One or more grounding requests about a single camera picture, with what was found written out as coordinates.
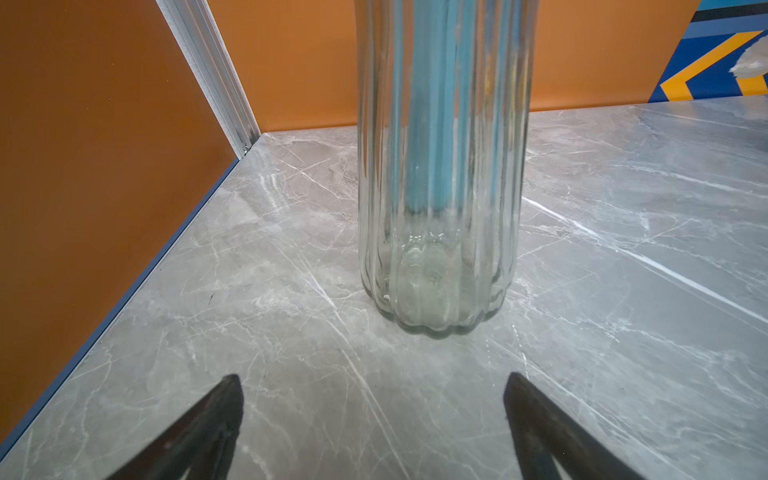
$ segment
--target white object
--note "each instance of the white object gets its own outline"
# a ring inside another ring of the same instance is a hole
[[[768,73],[768,37],[762,37],[745,50],[730,73],[736,78],[762,77]]]

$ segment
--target vase base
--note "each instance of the vase base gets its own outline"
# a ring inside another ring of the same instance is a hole
[[[444,329],[436,330],[431,327],[428,327],[426,325],[409,325],[407,323],[402,322],[397,315],[395,315],[392,312],[389,312],[387,310],[384,310],[379,304],[376,302],[376,299],[373,296],[373,293],[368,289],[367,286],[363,285],[362,288],[366,291],[368,294],[368,297],[373,301],[373,304],[376,306],[376,309],[379,311],[379,313],[382,314],[382,316],[389,320],[392,323],[396,323],[403,331],[410,333],[412,335],[426,335],[431,339],[444,339],[451,335],[466,335],[470,333],[472,330],[474,330],[477,325],[480,325],[484,321],[491,319],[493,316],[498,313],[499,310],[502,309],[504,306],[505,296],[502,297],[502,301],[499,303],[498,307],[488,311],[485,314],[478,315],[475,320],[467,325],[451,325],[447,326]]]

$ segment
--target ribbed glass vase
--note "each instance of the ribbed glass vase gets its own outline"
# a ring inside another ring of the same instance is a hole
[[[535,0],[356,0],[359,259],[410,332],[467,333],[512,281]]]

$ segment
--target blue edge strip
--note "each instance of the blue edge strip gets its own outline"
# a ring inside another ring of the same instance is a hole
[[[116,316],[118,316],[118,313],[123,309],[126,303],[128,303],[128,300],[131,299],[131,297],[136,293],[136,290],[139,289],[141,284],[147,279],[150,273],[152,273],[152,270],[157,266],[157,264],[160,262],[160,260],[163,259],[163,256],[165,253],[168,252],[168,250],[174,245],[174,242],[178,237],[181,236],[181,234],[184,232],[184,230],[187,228],[187,225],[190,224],[192,219],[195,218],[197,215],[197,212],[200,211],[200,209],[203,208],[203,206],[206,204],[208,199],[210,199],[214,192],[219,188],[222,182],[229,176],[230,172],[237,166],[237,163],[239,160],[235,159],[234,162],[227,168],[227,170],[224,172],[224,174],[219,178],[219,180],[216,181],[213,188],[211,188],[207,194],[205,194],[205,197],[203,197],[203,200],[200,201],[200,203],[197,204],[197,206],[192,210],[192,212],[187,215],[187,218],[184,219],[184,222],[181,224],[181,226],[176,230],[174,235],[163,245],[163,248],[160,249],[160,252],[155,255],[155,257],[152,259],[151,262],[149,262],[149,265],[147,265],[147,268],[144,269],[143,272],[141,272],[141,275],[136,279],[136,281],[131,285],[131,288],[128,289],[128,291],[120,298],[120,301],[117,305],[115,305],[112,310],[109,311],[107,314],[107,317],[104,318],[104,321],[101,322],[101,324],[98,326],[95,332],[91,334],[91,336],[88,337],[88,339],[85,341],[85,344],[83,344],[82,347],[75,353],[75,355],[69,360],[67,365],[64,367],[64,369],[61,371],[61,373],[58,374],[56,379],[54,379],[53,383],[45,389],[45,392],[40,396],[37,402],[30,408],[26,415],[22,418],[22,420],[16,425],[16,427],[11,431],[11,435],[8,436],[5,440],[3,440],[3,443],[0,444],[0,461],[5,458],[5,456],[8,454],[8,452],[13,448],[13,445],[21,438],[21,436],[24,434],[26,429],[32,424],[32,421],[35,420],[35,417],[38,416],[38,413],[40,413],[41,410],[45,407],[45,405],[48,403],[48,401],[53,397],[53,395],[56,393],[56,391],[61,387],[62,384],[66,381],[66,379],[69,377],[69,375],[72,373],[72,371],[75,369],[75,367],[78,366],[81,360],[83,360],[83,357],[91,350],[91,347],[96,343],[98,338],[101,336],[102,333],[112,324],[112,321],[115,319]]]

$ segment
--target blue trim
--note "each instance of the blue trim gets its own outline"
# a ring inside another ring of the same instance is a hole
[[[32,424],[32,421],[35,420],[35,417],[38,416],[38,413],[40,413],[41,410],[45,407],[45,405],[48,403],[48,401],[53,397],[53,395],[58,391],[59,387],[66,381],[66,379],[69,377],[69,375],[74,371],[75,367],[78,366],[81,360],[83,360],[83,357],[91,350],[91,347],[96,343],[98,338],[101,336],[102,333],[112,324],[112,321],[115,319],[116,316],[118,316],[118,313],[123,309],[126,303],[128,303],[128,300],[131,299],[131,297],[136,293],[136,290],[139,289],[141,284],[147,279],[150,273],[152,273],[152,270],[156,267],[156,265],[160,262],[160,260],[163,259],[163,256],[165,253],[174,245],[174,242],[178,237],[181,236],[181,234],[184,232],[184,229],[187,228],[187,225],[190,224],[192,219],[195,218],[197,215],[197,212],[200,211],[200,209],[203,208],[205,203],[208,201],[208,199],[213,196],[214,192],[219,188],[221,183],[224,181],[224,179],[229,176],[232,169],[235,168],[239,160],[235,159],[234,162],[227,168],[226,171],[224,171],[224,175],[219,178],[219,180],[216,181],[213,188],[211,188],[207,194],[205,194],[205,197],[203,197],[203,200],[200,201],[200,203],[192,210],[192,212],[187,215],[187,218],[184,219],[184,222],[181,224],[181,227],[176,230],[174,235],[168,240],[165,245],[163,245],[163,248],[160,249],[160,252],[152,259],[151,262],[149,262],[149,265],[147,265],[147,268],[144,269],[143,272],[141,272],[141,275],[136,279],[136,281],[131,285],[131,288],[128,289],[128,291],[120,298],[120,301],[118,301],[118,304],[115,305],[112,310],[109,311],[106,318],[104,318],[104,321],[101,322],[101,324],[97,327],[96,331],[91,334],[91,336],[88,337],[87,340],[85,340],[85,344],[83,344],[82,347],[75,353],[75,355],[69,360],[67,365],[64,367],[64,369],[61,371],[61,373],[56,376],[53,383],[45,389],[43,394],[40,396],[37,402],[30,408],[27,413],[24,415],[22,420],[16,425],[16,427],[11,431],[11,434],[8,435],[8,438],[3,440],[3,443],[0,444],[0,461],[5,458],[5,456],[10,452],[11,448],[13,448],[13,445],[21,438],[21,436],[24,434],[26,429]]]
[[[747,17],[718,18],[704,22],[693,22],[688,25],[683,38],[710,37],[742,31],[768,30],[768,13],[750,15]]]

